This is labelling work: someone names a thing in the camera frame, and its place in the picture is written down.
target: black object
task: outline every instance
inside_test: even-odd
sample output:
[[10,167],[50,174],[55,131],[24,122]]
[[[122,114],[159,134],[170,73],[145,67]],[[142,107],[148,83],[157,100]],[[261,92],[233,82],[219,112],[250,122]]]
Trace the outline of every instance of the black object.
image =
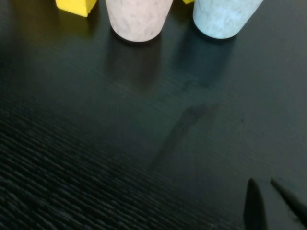
[[296,215],[270,182],[248,182],[244,223],[246,230],[302,230]]
[[281,179],[271,179],[271,184],[284,198],[291,210],[299,217],[300,221],[307,228],[307,194],[298,189],[293,191],[285,181]]

